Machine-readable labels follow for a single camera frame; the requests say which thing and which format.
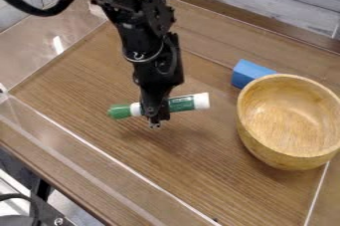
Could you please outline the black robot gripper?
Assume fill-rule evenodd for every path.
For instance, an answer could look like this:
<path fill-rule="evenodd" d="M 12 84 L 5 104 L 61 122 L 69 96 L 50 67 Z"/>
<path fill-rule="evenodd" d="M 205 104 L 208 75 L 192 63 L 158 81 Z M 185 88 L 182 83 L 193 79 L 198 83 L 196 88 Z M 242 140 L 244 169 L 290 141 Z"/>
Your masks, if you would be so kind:
<path fill-rule="evenodd" d="M 177 33 L 122 36 L 126 61 L 133 65 L 133 81 L 141 90 L 142 113 L 149 127 L 170 119 L 169 93 L 184 81 Z"/>

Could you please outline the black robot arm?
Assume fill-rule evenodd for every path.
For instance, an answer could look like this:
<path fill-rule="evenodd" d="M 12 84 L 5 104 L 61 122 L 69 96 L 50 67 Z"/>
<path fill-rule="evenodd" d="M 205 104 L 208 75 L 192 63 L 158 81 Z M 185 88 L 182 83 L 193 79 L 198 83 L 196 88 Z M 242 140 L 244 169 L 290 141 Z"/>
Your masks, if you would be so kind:
<path fill-rule="evenodd" d="M 20 6 L 32 15 L 58 14 L 73 0 L 57 0 L 49 9 L 26 3 Z M 182 83 L 182 68 L 173 7 L 166 0 L 92 0 L 113 23 L 126 61 L 133 65 L 133 82 L 140 87 L 140 103 L 150 126 L 170 118 L 170 90 Z"/>

